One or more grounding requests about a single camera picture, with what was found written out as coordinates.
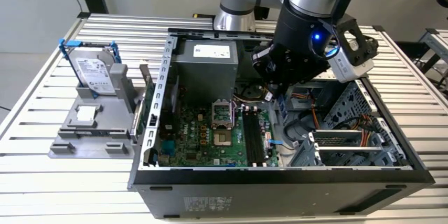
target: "sticker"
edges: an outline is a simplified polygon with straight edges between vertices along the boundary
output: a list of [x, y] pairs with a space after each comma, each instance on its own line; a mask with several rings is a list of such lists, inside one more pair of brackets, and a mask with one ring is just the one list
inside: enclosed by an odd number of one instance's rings
[[184, 197], [184, 204], [188, 212], [228, 211], [232, 197]]
[[222, 45], [195, 45], [194, 57], [231, 58], [231, 47]]
[[76, 119], [79, 121], [92, 121], [95, 118], [96, 107], [95, 106], [79, 106]]
[[272, 93], [271, 93], [270, 91], [268, 91], [268, 93], [267, 93], [264, 99], [266, 99], [268, 102], [271, 102], [271, 99], [272, 99]]
[[116, 94], [104, 62], [99, 59], [76, 58], [76, 63], [91, 90], [99, 94]]

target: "green circuit board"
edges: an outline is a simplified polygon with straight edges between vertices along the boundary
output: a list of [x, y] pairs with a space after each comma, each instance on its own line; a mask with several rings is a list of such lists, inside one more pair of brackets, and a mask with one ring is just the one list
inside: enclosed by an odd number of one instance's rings
[[[264, 146], [263, 131], [271, 131], [268, 113], [259, 113], [262, 141]], [[212, 109], [183, 107], [179, 118], [179, 132], [175, 137], [175, 152], [170, 157], [163, 153], [159, 163], [170, 167], [199, 166], [247, 166], [247, 151], [244, 141], [242, 110], [235, 112], [235, 126], [232, 130], [212, 129]], [[278, 166], [275, 149], [266, 160], [267, 166]]]

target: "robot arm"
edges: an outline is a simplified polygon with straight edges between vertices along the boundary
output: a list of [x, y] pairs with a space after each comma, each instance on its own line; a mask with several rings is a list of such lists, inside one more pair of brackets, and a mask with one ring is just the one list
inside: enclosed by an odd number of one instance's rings
[[340, 82], [358, 79], [374, 68], [378, 41], [362, 34], [355, 18], [346, 14], [350, 2], [283, 0], [272, 43], [252, 58], [275, 97], [330, 66]]
[[378, 41], [362, 34], [346, 14], [351, 0], [222, 0], [215, 29], [254, 31], [254, 7], [274, 2], [282, 3], [274, 39], [256, 50], [252, 62], [275, 97], [330, 66], [340, 82], [374, 68]]

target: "blue connector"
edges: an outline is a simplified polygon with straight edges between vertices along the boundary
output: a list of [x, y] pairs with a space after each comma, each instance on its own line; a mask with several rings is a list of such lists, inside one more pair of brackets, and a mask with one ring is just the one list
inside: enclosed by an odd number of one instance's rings
[[283, 142], [282, 142], [282, 141], [279, 141], [279, 140], [274, 140], [274, 139], [270, 139], [270, 140], [268, 140], [268, 143], [270, 143], [270, 144], [279, 144], [279, 145], [283, 145]]
[[120, 57], [120, 52], [119, 52], [119, 45], [115, 43], [115, 41], [112, 41], [112, 43], [110, 44], [110, 46], [112, 47], [112, 50], [114, 50], [115, 62], [116, 63], [122, 63], [122, 57]]

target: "aluminum workbench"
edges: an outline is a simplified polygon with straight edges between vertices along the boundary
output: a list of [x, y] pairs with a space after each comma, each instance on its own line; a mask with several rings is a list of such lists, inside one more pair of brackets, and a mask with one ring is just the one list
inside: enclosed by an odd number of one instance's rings
[[[211, 29], [211, 19], [92, 15], [78, 19], [66, 39], [120, 45], [135, 85], [139, 64], [158, 77], [167, 29]], [[274, 32], [275, 22], [258, 23]], [[436, 179], [436, 184], [368, 216], [332, 218], [207, 219], [186, 222], [448, 223], [448, 102], [384, 31], [364, 26], [379, 40], [371, 81]], [[127, 191], [130, 159], [50, 159], [50, 145], [78, 95], [78, 80], [56, 49], [0, 125], [0, 219], [7, 223], [148, 223], [152, 215]]]

